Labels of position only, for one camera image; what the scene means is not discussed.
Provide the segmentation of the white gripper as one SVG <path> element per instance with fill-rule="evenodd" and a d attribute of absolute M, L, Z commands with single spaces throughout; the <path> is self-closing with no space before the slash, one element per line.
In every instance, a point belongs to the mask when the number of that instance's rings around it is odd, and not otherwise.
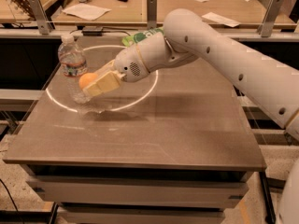
<path fill-rule="evenodd" d="M 114 73 L 121 74 L 121 79 Z M 116 90 L 125 82 L 137 82 L 147 77 L 150 72 L 144 65 L 137 45 L 123 49 L 115 58 L 95 71 L 97 78 L 82 91 L 91 97 Z"/>

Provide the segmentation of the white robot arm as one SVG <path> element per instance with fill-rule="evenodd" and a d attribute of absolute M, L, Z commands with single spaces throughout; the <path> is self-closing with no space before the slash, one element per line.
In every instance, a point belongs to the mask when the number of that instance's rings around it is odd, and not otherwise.
<path fill-rule="evenodd" d="M 111 62 L 83 75 L 79 86 L 94 97 L 197 58 L 210 63 L 287 134 L 299 139 L 298 71 L 218 33 L 183 8 L 166 15 L 161 33 L 123 49 Z"/>

